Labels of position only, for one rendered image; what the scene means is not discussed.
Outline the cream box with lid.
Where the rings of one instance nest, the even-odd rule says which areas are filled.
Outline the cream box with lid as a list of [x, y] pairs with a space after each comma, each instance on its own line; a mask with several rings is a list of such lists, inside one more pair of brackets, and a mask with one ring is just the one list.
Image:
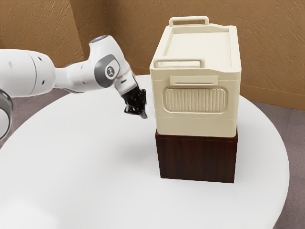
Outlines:
[[241, 70], [235, 26], [170, 18], [150, 64], [157, 132], [234, 137]]

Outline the dark wooden cabinet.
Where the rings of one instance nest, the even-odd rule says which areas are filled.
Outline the dark wooden cabinet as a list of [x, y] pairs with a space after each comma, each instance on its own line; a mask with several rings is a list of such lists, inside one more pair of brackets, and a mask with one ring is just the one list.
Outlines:
[[155, 132], [161, 178], [234, 183], [238, 135], [162, 135]]

